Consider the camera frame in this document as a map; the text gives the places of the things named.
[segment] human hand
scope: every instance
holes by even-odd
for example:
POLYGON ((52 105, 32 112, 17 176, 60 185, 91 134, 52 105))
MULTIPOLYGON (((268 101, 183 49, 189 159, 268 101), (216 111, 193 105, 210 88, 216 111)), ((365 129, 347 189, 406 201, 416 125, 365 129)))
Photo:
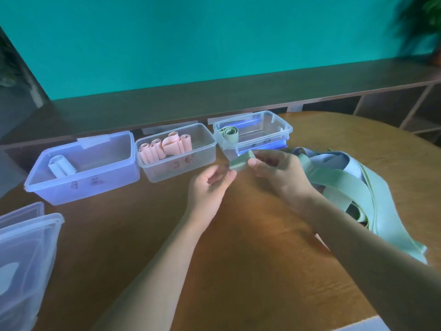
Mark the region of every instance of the human hand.
POLYGON ((227 166, 211 166, 195 176, 188 189, 185 219, 201 234, 218 212, 225 191, 236 178, 237 172, 227 166))
POLYGON ((305 201, 320 195, 309 183, 297 156, 275 150, 253 152, 256 159, 249 159, 248 165, 258 177, 267 178, 294 211, 300 213, 305 201))

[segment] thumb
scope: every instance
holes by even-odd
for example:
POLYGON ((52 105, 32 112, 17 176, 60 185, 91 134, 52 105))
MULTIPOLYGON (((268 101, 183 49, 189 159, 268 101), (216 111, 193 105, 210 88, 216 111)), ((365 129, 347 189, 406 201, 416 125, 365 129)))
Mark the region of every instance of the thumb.
POLYGON ((266 163, 256 158, 248 159, 248 165, 256 172, 259 177, 268 177, 273 171, 272 167, 268 166, 266 163))
POLYGON ((228 171, 227 174, 222 178, 222 181, 218 185, 218 190, 221 190, 225 193, 227 188, 230 186, 230 184, 234 181, 236 178, 237 172, 234 170, 228 171))

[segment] round wooden tabletop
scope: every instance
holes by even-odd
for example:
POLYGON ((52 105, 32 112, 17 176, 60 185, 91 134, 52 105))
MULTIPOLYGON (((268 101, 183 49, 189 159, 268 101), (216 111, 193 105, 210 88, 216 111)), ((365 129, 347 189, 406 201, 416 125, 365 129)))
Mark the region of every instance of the round wooden tabletop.
MULTIPOLYGON (((441 271, 441 150, 411 133, 329 112, 281 115, 290 147, 349 153, 389 184, 412 238, 441 271)), ((216 163, 226 162, 218 149, 216 163)), ((88 330, 151 260, 185 210, 200 170, 63 205, 57 259, 34 331, 88 330)), ((18 186, 0 214, 40 201, 18 186)), ((313 231, 269 184, 240 172, 196 246, 172 330, 340 328, 375 311, 313 231)))

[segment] pink rolled strip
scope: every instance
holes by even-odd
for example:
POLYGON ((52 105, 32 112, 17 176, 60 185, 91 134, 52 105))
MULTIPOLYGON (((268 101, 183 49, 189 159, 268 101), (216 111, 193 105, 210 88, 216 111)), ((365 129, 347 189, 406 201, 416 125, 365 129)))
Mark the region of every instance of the pink rolled strip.
POLYGON ((147 160, 149 161, 149 164, 152 164, 155 162, 153 155, 152 155, 152 150, 150 149, 150 144, 144 143, 139 147, 139 149, 145 154, 147 160))
POLYGON ((181 151, 181 153, 184 153, 184 145, 182 145, 182 140, 178 140, 178 146, 179 146, 179 151, 181 151))
POLYGON ((177 156, 181 154, 179 149, 178 141, 180 140, 179 135, 176 131, 170 132, 168 137, 162 141, 162 148, 165 154, 171 156, 177 156))
POLYGON ((184 145, 184 152, 190 152, 193 150, 193 147, 191 146, 191 137, 189 134, 183 134, 181 136, 182 145, 184 145))
POLYGON ((139 148, 139 156, 141 157, 142 162, 144 163, 144 165, 148 165, 149 161, 147 160, 146 155, 144 154, 143 150, 141 148, 139 148))
POLYGON ((156 148, 153 145, 150 145, 150 150, 152 151, 153 160, 155 162, 159 161, 158 153, 156 152, 156 148))
POLYGON ((154 148, 156 149, 159 159, 164 159, 166 154, 162 148, 162 140, 160 140, 159 138, 155 139, 154 141, 152 141, 152 146, 154 146, 154 148))

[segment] clear plastic container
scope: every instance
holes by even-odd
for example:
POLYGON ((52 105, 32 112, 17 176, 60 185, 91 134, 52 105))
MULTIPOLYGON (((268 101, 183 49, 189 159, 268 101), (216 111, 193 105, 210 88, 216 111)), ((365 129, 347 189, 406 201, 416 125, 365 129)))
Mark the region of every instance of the clear plastic container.
POLYGON ((215 122, 213 132, 223 154, 231 161, 248 150, 278 150, 287 147, 286 141, 292 126, 283 118, 265 110, 215 122), (227 126, 239 129, 237 144, 229 143, 223 137, 220 130, 227 126))
POLYGON ((37 202, 0 217, 0 330, 29 331, 55 261, 61 214, 37 202))
POLYGON ((145 165, 139 156, 138 164, 144 170, 151 182, 158 182, 176 175, 191 171, 193 169, 211 164, 216 160, 216 140, 207 127, 201 123, 195 123, 185 127, 169 130, 160 134, 154 134, 136 141, 136 150, 143 143, 151 143, 154 139, 164 140, 172 131, 178 132, 181 136, 189 134, 191 137, 192 151, 166 158, 153 164, 145 165))
POLYGON ((44 150, 25 181, 25 190, 58 205, 138 181, 133 134, 123 131, 109 137, 110 141, 86 149, 74 142, 44 150), (48 162, 60 154, 74 166, 75 174, 55 178, 48 162))

